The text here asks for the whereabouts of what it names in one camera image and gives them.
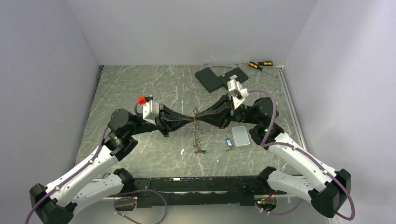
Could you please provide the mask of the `blue tagged key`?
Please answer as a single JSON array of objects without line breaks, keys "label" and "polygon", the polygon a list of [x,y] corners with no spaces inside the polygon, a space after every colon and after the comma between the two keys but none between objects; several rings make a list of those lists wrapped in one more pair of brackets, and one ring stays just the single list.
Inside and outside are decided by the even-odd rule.
[{"label": "blue tagged key", "polygon": [[226,142],[226,145],[227,145],[226,152],[234,150],[234,144],[232,143],[230,138],[226,138],[225,142]]}]

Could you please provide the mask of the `metal keyring with keys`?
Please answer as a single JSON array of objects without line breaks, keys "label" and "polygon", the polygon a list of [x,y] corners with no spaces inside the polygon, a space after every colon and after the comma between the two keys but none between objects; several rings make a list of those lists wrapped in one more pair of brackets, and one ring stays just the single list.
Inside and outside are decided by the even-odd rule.
[{"label": "metal keyring with keys", "polygon": [[190,133],[193,135],[193,149],[195,154],[206,154],[207,151],[202,148],[201,144],[201,137],[204,132],[199,126],[199,122],[196,119],[197,114],[199,113],[199,109],[197,107],[194,107],[192,110],[192,116],[193,116],[193,123],[190,128]]}]

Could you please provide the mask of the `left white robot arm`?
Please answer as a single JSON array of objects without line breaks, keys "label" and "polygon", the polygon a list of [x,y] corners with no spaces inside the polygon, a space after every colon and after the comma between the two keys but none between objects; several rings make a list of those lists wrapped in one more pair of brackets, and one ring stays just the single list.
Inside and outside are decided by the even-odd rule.
[{"label": "left white robot arm", "polygon": [[193,117],[177,113],[156,101],[145,103],[141,114],[126,109],[115,110],[98,146],[85,159],[56,180],[45,185],[38,183],[30,189],[32,208],[25,223],[37,215],[44,224],[67,224],[76,214],[104,197],[130,195],[134,190],[134,178],[123,168],[101,182],[93,182],[93,179],[132,152],[138,144],[134,135],[160,131],[168,137],[170,132],[193,121]]}]

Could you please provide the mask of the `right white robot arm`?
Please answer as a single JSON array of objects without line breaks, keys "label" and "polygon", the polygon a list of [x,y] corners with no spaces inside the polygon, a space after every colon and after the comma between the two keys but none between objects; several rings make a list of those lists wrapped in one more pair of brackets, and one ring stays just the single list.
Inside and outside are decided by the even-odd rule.
[{"label": "right white robot arm", "polygon": [[220,129],[231,122],[253,124],[248,132],[253,142],[276,154],[301,175],[287,175],[267,167],[257,177],[257,187],[264,194],[283,191],[310,202],[321,215],[335,215],[351,221],[355,206],[351,198],[351,174],[326,165],[303,150],[279,125],[270,124],[272,115],[278,116],[271,98],[257,99],[253,105],[234,106],[234,98],[223,95],[214,105],[198,112],[194,118]]}]

